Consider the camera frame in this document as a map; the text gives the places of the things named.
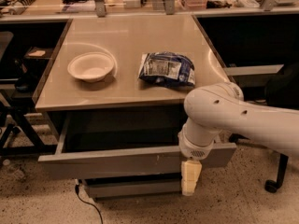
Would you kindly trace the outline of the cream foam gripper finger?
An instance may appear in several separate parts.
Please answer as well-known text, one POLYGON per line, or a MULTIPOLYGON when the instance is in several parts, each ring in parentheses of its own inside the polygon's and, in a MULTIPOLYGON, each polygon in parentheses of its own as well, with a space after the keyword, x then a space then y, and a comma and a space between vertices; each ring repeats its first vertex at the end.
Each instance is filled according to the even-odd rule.
POLYGON ((202 171, 200 161, 187 160, 181 163, 181 191, 184 196, 192 196, 202 171))

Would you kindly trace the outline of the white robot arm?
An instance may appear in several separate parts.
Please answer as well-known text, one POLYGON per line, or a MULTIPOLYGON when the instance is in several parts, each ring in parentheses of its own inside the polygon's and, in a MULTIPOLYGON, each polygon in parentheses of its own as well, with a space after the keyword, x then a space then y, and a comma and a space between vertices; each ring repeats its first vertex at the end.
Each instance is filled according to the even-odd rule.
POLYGON ((280 154, 278 177, 265 190, 276 192, 283 183, 288 158, 299 154, 299 111, 244 101, 242 90, 232 82, 190 91, 184 100, 188 118, 178 133, 179 149, 187 160, 181 164, 182 194, 194 194, 201 160, 216 146, 222 131, 240 134, 280 154))

